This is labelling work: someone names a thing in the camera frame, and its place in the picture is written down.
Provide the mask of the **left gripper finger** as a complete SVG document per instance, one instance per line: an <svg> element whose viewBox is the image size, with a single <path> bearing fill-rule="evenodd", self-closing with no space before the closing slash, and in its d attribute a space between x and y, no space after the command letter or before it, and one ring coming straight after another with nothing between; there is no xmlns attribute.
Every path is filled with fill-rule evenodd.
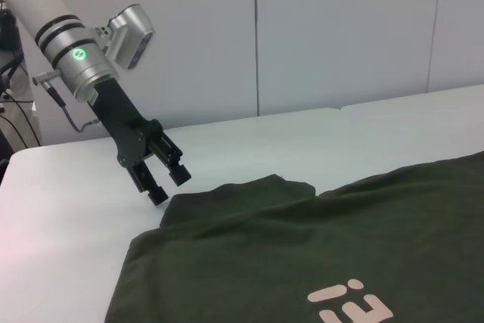
<svg viewBox="0 0 484 323"><path fill-rule="evenodd" d="M132 181L135 183L138 191L140 193L147 192L147 195L154 206L159 206L169 199L168 194L157 184L145 163L145 159L142 159L133 166L127 167L126 170L132 178Z"/></svg>
<svg viewBox="0 0 484 323"><path fill-rule="evenodd" d="M169 176L177 186L183 185L191 179L191 174L181 164L182 151L164 133L156 138L151 138L148 148L169 170Z"/></svg>

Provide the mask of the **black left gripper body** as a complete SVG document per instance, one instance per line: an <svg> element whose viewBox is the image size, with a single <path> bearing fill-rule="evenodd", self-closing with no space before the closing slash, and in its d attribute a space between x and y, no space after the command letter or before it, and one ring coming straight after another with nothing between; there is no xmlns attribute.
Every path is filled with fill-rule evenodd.
<svg viewBox="0 0 484 323"><path fill-rule="evenodd" d="M99 82L95 91L92 110L114 140L121 166L130 168L148 158L149 141L163 131L160 122L145 119L114 78Z"/></svg>

